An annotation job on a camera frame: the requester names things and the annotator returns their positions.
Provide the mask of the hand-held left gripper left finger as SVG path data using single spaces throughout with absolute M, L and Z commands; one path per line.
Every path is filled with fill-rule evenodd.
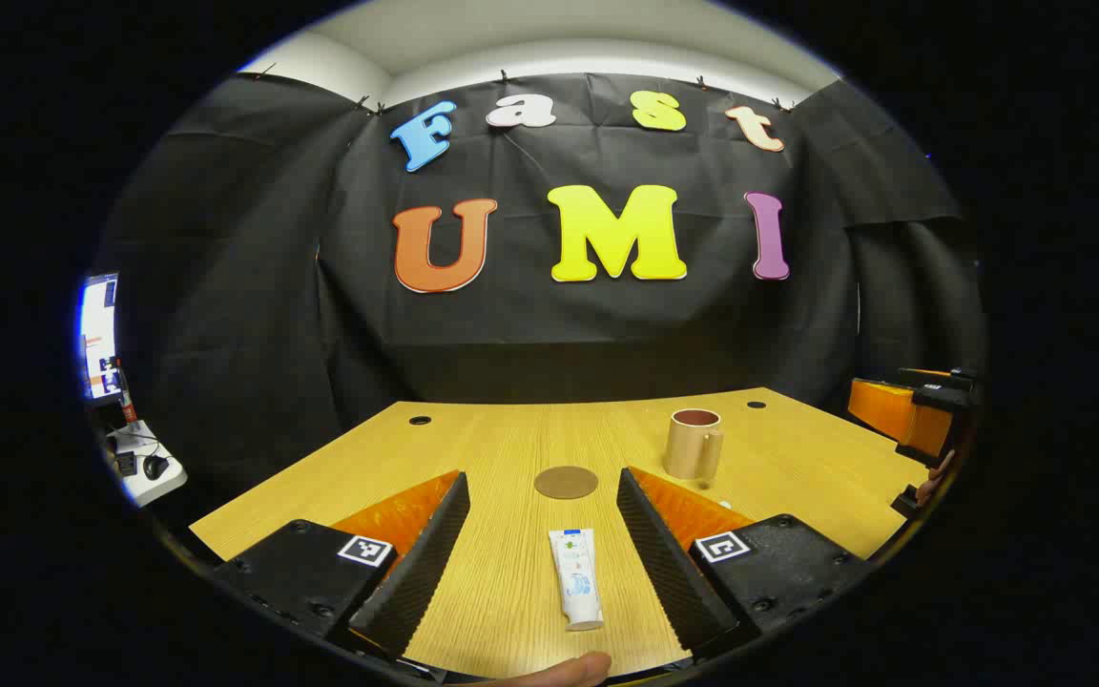
M 406 656 L 470 510 L 449 470 L 335 527 L 292 519 L 227 558 L 215 581 L 296 631 L 387 660 Z

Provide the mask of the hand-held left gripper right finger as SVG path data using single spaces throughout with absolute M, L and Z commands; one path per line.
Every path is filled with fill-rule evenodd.
M 677 642 L 698 662 L 781 634 L 872 573 L 793 514 L 750 519 L 636 467 L 620 473 L 617 508 Z

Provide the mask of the white toothpaste tube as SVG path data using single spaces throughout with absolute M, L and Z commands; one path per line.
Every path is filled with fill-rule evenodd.
M 550 550 L 568 632 L 601 629 L 606 623 L 596 577 L 593 543 L 592 528 L 550 531 Z

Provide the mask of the beige cup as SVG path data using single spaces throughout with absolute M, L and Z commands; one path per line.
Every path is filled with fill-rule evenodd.
M 671 414 L 663 468 L 681 480 L 714 480 L 724 435 L 714 410 L 682 408 Z

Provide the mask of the round brown coaster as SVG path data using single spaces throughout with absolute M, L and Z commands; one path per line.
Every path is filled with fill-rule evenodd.
M 533 479 L 536 490 L 557 500 L 574 500 L 593 494 L 599 478 L 592 470 L 579 466 L 550 467 Z

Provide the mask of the wooden desktop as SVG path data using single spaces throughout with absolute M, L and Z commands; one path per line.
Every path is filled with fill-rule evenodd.
M 430 608 L 406 649 L 424 665 L 506 678 L 606 652 L 617 675 L 684 660 L 617 509 L 620 472 L 662 475 L 676 410 L 721 417 L 715 479 L 699 494 L 741 514 L 790 513 L 862 557 L 902 527 L 891 501 L 926 469 L 895 441 L 771 388 L 591 405 L 397 402 L 196 521 L 230 558 L 292 519 L 336 525 L 385 497 L 462 470 L 470 510 Z M 533 487 L 550 467 L 592 470 L 580 499 Z M 606 623 L 568 632 L 550 531 L 592 528 Z

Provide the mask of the black backdrop cloth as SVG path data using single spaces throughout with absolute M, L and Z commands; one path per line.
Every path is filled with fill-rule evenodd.
M 596 402 L 983 370 L 977 234 L 845 81 L 790 112 L 639 75 L 374 114 L 238 75 L 106 222 L 141 414 L 219 499 L 398 401 Z

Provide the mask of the white side table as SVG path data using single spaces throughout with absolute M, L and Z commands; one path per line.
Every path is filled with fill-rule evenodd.
M 106 451 L 110 470 L 116 477 L 119 486 L 140 508 L 171 494 L 188 480 L 184 465 L 169 448 L 164 447 L 147 423 L 140 419 L 136 426 L 122 426 L 106 435 Z M 144 477 L 141 466 L 144 458 L 149 455 L 160 455 L 170 459 L 169 469 L 155 483 Z

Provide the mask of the red slim object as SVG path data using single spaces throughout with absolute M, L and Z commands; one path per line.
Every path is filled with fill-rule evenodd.
M 123 368 L 122 358 L 116 356 L 113 362 L 119 386 L 119 405 L 121 405 L 126 425 L 136 426 L 136 422 L 138 422 L 138 413 L 136 413 L 134 397 L 132 397 L 130 387 L 127 386 L 127 377 L 125 368 Z

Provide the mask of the computer monitor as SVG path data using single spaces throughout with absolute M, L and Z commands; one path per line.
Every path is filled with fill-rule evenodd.
M 119 274 L 88 277 L 80 296 L 78 340 L 84 361 L 84 395 L 91 405 L 116 402 L 122 394 L 116 355 Z

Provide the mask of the black desk edge bracket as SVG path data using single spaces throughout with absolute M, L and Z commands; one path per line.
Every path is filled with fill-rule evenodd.
M 926 512 L 928 509 L 932 509 L 937 491 L 939 483 L 935 483 L 935 480 L 926 480 L 926 483 L 921 483 L 920 486 L 910 486 L 910 484 L 907 484 L 902 492 L 893 497 L 891 509 L 893 509 L 893 512 L 906 518 L 907 521 L 911 521 L 911 519 L 915 519 L 921 513 Z

